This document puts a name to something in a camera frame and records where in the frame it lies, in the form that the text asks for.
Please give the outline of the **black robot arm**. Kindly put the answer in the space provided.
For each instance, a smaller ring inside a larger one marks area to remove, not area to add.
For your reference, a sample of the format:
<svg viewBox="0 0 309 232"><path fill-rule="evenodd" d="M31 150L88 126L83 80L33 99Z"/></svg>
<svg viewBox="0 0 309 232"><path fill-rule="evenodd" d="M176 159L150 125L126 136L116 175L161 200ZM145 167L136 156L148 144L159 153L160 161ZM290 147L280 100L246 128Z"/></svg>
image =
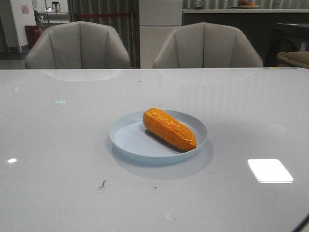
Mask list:
<svg viewBox="0 0 309 232"><path fill-rule="evenodd" d="M304 219L292 230L292 232L303 231L309 223L309 214L307 214Z"/></svg>

